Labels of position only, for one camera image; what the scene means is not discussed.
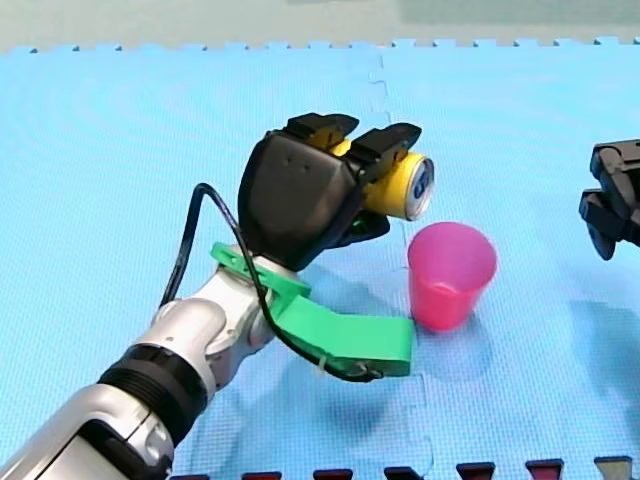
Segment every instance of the wire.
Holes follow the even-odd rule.
[[[370,382],[372,380],[382,378],[382,374],[380,372],[371,370],[365,365],[361,365],[362,372],[358,374],[351,375],[345,373],[339,368],[326,363],[326,360],[316,357],[315,355],[296,345],[289,338],[287,333],[284,332],[284,330],[282,330],[280,327],[278,327],[278,325],[276,325],[276,322],[271,315],[271,310],[269,310],[269,306],[267,305],[265,288],[260,282],[258,272],[253,262],[253,257],[249,253],[246,242],[242,237],[240,226],[233,217],[233,214],[229,211],[229,207],[227,207],[227,205],[224,203],[224,200],[222,200],[222,197],[220,197],[218,192],[212,186],[206,183],[199,183],[193,189],[191,202],[189,204],[189,211],[187,213],[187,221],[184,226],[184,233],[182,234],[182,241],[180,243],[180,249],[178,251],[178,258],[176,259],[175,266],[173,267],[173,271],[171,272],[171,276],[169,277],[169,282],[167,283],[164,295],[162,296],[160,307],[175,299],[178,288],[180,287],[180,283],[182,283],[184,273],[187,269],[187,264],[189,263],[189,255],[191,254],[191,248],[193,246],[193,240],[198,226],[200,207],[202,206],[202,200],[205,195],[210,197],[211,200],[213,200],[213,203],[215,203],[215,205],[218,207],[225,221],[231,228],[236,241],[238,242],[238,246],[240,247],[242,256],[244,257],[244,261],[246,262],[247,268],[249,270],[249,276],[251,277],[251,281],[256,288],[256,292],[258,295],[258,304],[260,305],[260,309],[262,310],[262,314],[264,315],[267,324],[273,330],[275,336],[278,337],[278,339],[287,347],[293,350],[294,353],[298,354],[299,356],[316,366],[321,366],[321,368],[325,372],[336,378],[339,378],[340,380],[345,380],[348,382]]]

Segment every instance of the plastic cup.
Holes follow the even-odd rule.
[[[462,325],[496,273],[491,242],[460,223],[430,225],[409,246],[409,296],[414,320],[445,332]]]

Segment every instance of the can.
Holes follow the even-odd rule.
[[[409,152],[391,171],[365,188],[365,208],[414,221],[429,207],[435,181],[430,158]]]

